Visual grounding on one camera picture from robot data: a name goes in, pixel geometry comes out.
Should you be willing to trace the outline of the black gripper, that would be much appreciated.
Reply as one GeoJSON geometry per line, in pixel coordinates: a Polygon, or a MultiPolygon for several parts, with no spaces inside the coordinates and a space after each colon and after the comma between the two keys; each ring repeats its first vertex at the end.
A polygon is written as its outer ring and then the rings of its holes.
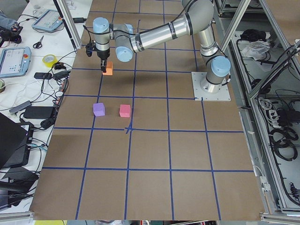
{"type": "Polygon", "coordinates": [[[97,56],[101,59],[101,71],[106,72],[106,60],[110,57],[110,49],[107,49],[105,51],[97,50],[97,56]]]}

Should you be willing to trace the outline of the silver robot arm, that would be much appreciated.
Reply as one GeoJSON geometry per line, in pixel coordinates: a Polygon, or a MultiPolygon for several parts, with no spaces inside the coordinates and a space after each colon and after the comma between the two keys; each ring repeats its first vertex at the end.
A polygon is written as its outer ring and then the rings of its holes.
{"type": "Polygon", "coordinates": [[[201,88],[208,93],[218,93],[229,74],[231,63],[221,54],[215,40],[212,20],[214,7],[210,0],[183,0],[183,11],[172,21],[155,28],[134,33],[130,24],[109,23],[98,17],[93,21],[94,35],[86,45],[86,54],[93,52],[100,58],[100,68],[106,72],[110,56],[110,40],[115,41],[115,52],[121,62],[131,61],[134,53],[142,52],[184,35],[197,34],[200,39],[200,53],[207,66],[207,74],[201,80],[201,88]]]}

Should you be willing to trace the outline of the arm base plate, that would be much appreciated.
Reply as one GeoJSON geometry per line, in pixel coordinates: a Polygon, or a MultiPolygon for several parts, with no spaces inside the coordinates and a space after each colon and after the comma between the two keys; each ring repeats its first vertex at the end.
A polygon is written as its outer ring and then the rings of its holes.
{"type": "Polygon", "coordinates": [[[206,79],[207,72],[191,72],[195,101],[231,101],[228,86],[211,84],[206,79]]]}

